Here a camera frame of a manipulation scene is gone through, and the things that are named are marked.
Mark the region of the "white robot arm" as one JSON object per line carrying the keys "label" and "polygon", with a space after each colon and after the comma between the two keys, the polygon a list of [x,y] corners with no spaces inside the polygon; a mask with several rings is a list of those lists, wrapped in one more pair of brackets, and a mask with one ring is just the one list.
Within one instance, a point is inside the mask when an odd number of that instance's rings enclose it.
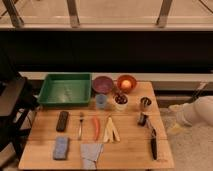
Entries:
{"label": "white robot arm", "polygon": [[213,96],[202,96],[191,103],[170,105],[176,122],[181,126],[194,126],[206,123],[213,126]]}

